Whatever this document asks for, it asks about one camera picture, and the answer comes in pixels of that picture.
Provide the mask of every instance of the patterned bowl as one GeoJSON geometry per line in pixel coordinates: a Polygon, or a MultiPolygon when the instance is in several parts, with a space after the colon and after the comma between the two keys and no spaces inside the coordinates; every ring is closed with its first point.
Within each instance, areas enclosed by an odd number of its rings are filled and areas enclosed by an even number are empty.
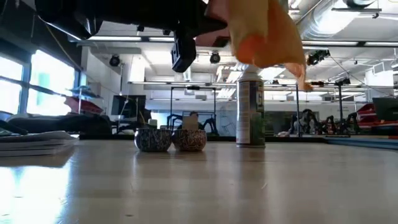
{"type": "Polygon", "coordinates": [[[172,144],[172,133],[166,129],[137,129],[134,142],[142,152],[166,152],[172,144]]]}
{"type": "Polygon", "coordinates": [[[182,152],[200,152],[206,146],[206,131],[179,129],[174,132],[172,141],[176,150],[182,152]]]}

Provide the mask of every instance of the stack of paper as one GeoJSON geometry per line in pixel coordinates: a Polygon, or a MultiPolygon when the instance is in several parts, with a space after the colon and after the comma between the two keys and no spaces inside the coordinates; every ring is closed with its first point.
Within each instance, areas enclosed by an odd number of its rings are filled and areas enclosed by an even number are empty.
{"type": "Polygon", "coordinates": [[[76,141],[65,131],[1,137],[0,157],[54,155],[71,148],[76,141]]]}

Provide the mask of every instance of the computer monitor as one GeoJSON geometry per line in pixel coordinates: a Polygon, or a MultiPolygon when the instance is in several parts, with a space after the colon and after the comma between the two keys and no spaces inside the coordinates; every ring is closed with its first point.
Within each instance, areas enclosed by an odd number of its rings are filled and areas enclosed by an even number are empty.
{"type": "Polygon", "coordinates": [[[146,95],[114,95],[112,115],[123,115],[124,118],[136,118],[139,111],[144,111],[146,95]],[[126,98],[129,100],[123,109],[126,98]]]}
{"type": "Polygon", "coordinates": [[[373,104],[379,120],[398,121],[398,99],[373,98],[373,104]]]}

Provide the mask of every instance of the ceiling duct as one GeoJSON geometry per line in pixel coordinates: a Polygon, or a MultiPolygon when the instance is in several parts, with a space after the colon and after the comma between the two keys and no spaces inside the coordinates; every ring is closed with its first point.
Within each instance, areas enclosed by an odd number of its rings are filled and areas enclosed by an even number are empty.
{"type": "Polygon", "coordinates": [[[298,30],[302,39],[330,38],[348,26],[360,13],[332,11],[333,8],[355,6],[355,9],[362,9],[369,6],[374,1],[375,0],[322,1],[298,25],[298,30]]]}

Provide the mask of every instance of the ceiling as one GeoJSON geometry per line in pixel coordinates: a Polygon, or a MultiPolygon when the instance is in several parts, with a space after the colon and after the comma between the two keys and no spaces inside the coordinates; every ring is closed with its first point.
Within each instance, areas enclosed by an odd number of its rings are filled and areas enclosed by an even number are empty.
{"type": "MultiPolygon", "coordinates": [[[[34,0],[23,0],[30,6],[34,6],[34,0]]],[[[298,12],[290,14],[292,19],[298,22],[308,10],[315,6],[319,0],[302,0],[298,5],[298,12]]],[[[372,19],[372,14],[359,14],[344,29],[330,36],[328,40],[375,40],[375,41],[398,41],[398,3],[386,0],[379,0],[378,6],[382,9],[380,17],[372,19]]],[[[375,2],[368,8],[377,8],[375,2]]],[[[339,22],[338,18],[333,18],[331,22],[339,22]]],[[[162,31],[157,29],[145,28],[144,32],[138,32],[134,25],[116,24],[104,22],[98,35],[107,36],[162,36],[162,31]]],[[[146,79],[161,80],[162,76],[173,76],[175,72],[171,69],[171,57],[169,51],[173,43],[142,43],[142,42],[97,42],[93,47],[137,47],[142,50],[142,55],[148,61],[151,69],[146,70],[146,79]]],[[[373,65],[384,63],[385,69],[390,69],[389,64],[394,59],[394,49],[388,48],[347,48],[330,47],[331,56],[340,65],[356,78],[363,80],[366,70],[372,69],[373,65]]],[[[212,73],[216,75],[220,65],[234,66],[236,59],[231,55],[229,47],[223,49],[198,47],[197,54],[200,60],[193,62],[192,73],[212,73]],[[212,51],[218,51],[221,56],[221,64],[213,65],[208,58],[212,51]]],[[[326,58],[315,66],[307,68],[307,78],[311,80],[336,79],[338,76],[345,77],[347,74],[332,58],[326,58]]],[[[293,79],[293,75],[284,71],[276,77],[278,79],[293,79]]]]}

